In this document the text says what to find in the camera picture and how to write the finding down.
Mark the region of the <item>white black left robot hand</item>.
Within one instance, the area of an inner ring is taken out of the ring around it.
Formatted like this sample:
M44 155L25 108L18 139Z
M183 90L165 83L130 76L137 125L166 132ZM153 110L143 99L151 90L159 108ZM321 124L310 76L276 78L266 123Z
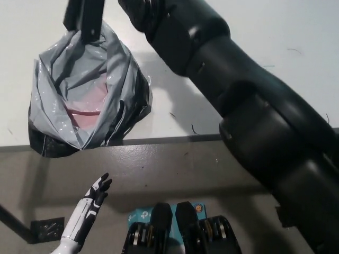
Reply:
M108 196L112 179L109 174L101 176L86 192L76 205L61 238L68 238L82 246L91 230L97 214Z

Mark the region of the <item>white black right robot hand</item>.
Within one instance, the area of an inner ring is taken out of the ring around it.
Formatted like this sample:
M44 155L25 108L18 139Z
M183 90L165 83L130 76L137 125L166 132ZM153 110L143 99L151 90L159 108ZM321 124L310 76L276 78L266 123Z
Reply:
M105 0L69 0L63 25L67 31L81 31L84 44L100 38Z

